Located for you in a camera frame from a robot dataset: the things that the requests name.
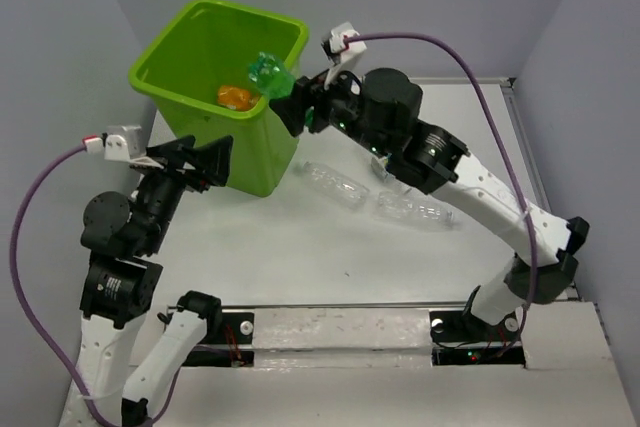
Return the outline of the green plastic bottle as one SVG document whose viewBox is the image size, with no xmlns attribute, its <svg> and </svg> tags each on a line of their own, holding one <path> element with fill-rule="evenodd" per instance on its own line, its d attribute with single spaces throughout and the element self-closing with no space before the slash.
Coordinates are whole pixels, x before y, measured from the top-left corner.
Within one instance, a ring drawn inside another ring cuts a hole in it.
<svg viewBox="0 0 640 427">
<path fill-rule="evenodd" d="M 297 80 L 277 56 L 266 52 L 260 52 L 257 60 L 249 66 L 248 77 L 268 104 L 272 99 L 292 97 Z"/>
</svg>

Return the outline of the small orange juice bottle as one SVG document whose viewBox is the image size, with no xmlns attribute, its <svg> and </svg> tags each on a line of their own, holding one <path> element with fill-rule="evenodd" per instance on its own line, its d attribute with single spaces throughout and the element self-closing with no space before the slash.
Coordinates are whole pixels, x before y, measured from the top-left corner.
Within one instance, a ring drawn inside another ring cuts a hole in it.
<svg viewBox="0 0 640 427">
<path fill-rule="evenodd" d="M 221 85 L 217 91 L 217 104 L 232 111 L 250 111 L 259 100 L 259 95 L 236 86 Z"/>
</svg>

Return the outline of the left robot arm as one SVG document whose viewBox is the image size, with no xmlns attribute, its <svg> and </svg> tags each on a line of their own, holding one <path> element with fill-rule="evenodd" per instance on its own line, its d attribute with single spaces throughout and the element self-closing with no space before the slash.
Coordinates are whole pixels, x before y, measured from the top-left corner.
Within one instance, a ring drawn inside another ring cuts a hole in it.
<svg viewBox="0 0 640 427">
<path fill-rule="evenodd" d="M 232 137 L 197 146 L 187 135 L 143 147 L 136 134 L 113 130 L 104 143 L 107 160 L 126 163 L 141 179 L 134 194 L 104 192 L 83 214 L 81 244 L 90 257 L 80 301 L 77 369 L 84 385 L 70 388 L 63 426 L 96 425 L 89 403 L 116 426 L 149 424 L 165 412 L 176 375 L 192 349 L 221 330 L 220 300 L 189 291 L 147 357 L 136 369 L 130 367 L 163 270 L 149 258 L 159 252 L 185 192 L 226 185 Z"/>
</svg>

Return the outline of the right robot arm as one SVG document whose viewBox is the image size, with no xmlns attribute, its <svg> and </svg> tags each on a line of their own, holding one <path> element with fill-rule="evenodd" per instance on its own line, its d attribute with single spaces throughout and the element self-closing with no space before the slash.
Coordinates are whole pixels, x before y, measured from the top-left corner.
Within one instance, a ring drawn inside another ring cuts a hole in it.
<svg viewBox="0 0 640 427">
<path fill-rule="evenodd" d="M 378 68 L 362 80 L 348 72 L 301 77 L 270 101 L 288 132 L 319 133 L 332 126 L 383 159 L 396 180 L 464 212 L 499 237 L 514 255 L 491 281 L 470 295 L 462 331 L 482 339 L 519 307 L 547 305 L 573 282 L 576 252 L 589 224 L 539 208 L 505 184 L 442 127 L 420 120 L 423 91 L 402 72 Z"/>
</svg>

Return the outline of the green plastic bin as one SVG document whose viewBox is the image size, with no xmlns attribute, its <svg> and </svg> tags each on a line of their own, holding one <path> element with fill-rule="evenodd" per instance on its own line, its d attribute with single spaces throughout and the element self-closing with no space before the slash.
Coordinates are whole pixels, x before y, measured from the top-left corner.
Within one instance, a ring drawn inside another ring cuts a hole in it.
<svg viewBox="0 0 640 427">
<path fill-rule="evenodd" d="M 218 92 L 229 86 L 256 94 L 248 70 L 260 53 L 297 72 L 308 39 L 301 20 L 225 0 L 192 0 L 138 57 L 128 80 L 152 99 L 175 136 L 192 135 L 199 145 L 232 136 L 229 187 L 267 197 L 298 142 L 267 99 L 237 111 L 218 104 Z"/>
</svg>

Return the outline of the clear crushed bottle near bin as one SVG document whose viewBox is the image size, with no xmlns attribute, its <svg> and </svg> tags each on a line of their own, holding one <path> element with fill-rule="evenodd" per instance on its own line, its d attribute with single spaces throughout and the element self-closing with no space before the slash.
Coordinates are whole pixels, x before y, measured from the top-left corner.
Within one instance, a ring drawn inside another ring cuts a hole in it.
<svg viewBox="0 0 640 427">
<path fill-rule="evenodd" d="M 370 195 L 368 187 L 323 163 L 301 163 L 295 173 L 314 192 L 351 210 L 363 208 Z"/>
</svg>

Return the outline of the clear bottle green white label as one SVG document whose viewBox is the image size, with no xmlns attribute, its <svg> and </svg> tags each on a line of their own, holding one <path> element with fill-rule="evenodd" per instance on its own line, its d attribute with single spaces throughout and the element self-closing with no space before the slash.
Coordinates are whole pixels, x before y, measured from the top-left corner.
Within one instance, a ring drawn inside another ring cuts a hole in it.
<svg viewBox="0 0 640 427">
<path fill-rule="evenodd" d="M 388 159 L 386 157 L 371 157 L 370 167 L 376 178 L 384 185 L 392 185 L 396 182 L 396 178 L 387 170 Z"/>
</svg>

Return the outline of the clear crushed bottle centre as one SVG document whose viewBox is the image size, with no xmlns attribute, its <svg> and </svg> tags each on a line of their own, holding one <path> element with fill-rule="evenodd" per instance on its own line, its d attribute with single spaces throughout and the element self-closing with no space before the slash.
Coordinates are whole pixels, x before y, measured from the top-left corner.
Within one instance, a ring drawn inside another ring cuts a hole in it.
<svg viewBox="0 0 640 427">
<path fill-rule="evenodd" d="M 444 232 L 456 227 L 450 209 L 426 197 L 408 193 L 381 192 L 375 202 L 374 213 L 379 219 L 424 231 Z"/>
</svg>

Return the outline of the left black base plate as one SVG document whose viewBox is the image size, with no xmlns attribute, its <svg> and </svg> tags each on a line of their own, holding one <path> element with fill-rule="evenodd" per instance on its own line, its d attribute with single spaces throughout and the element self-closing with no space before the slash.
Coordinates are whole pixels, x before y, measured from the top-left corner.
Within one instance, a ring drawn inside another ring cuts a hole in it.
<svg viewBox="0 0 640 427">
<path fill-rule="evenodd" d="M 244 368 L 254 364 L 255 314 L 224 310 L 219 329 L 207 333 L 184 362 L 185 367 Z"/>
</svg>

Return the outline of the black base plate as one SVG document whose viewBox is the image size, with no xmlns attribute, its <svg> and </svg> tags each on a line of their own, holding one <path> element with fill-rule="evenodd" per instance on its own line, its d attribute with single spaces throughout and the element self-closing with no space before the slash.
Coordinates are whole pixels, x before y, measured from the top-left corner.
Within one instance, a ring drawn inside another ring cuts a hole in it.
<svg viewBox="0 0 640 427">
<path fill-rule="evenodd" d="M 255 314 L 224 310 L 219 329 L 207 333 L 184 362 L 185 367 L 244 368 L 254 364 Z"/>
<path fill-rule="evenodd" d="M 431 359 L 436 367 L 472 365 L 525 366 L 518 338 L 519 322 L 509 314 L 496 326 L 464 324 L 461 310 L 437 310 L 430 314 Z"/>
</svg>

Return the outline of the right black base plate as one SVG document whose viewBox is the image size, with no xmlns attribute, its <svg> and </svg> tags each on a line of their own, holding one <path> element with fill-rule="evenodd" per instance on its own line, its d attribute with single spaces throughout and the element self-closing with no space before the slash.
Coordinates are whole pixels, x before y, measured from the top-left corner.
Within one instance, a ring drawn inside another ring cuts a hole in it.
<svg viewBox="0 0 640 427">
<path fill-rule="evenodd" d="M 519 322 L 509 314 L 496 326 L 464 324 L 461 310 L 437 310 L 430 314 L 431 359 L 436 367 L 472 365 L 525 366 L 518 338 Z"/>
</svg>

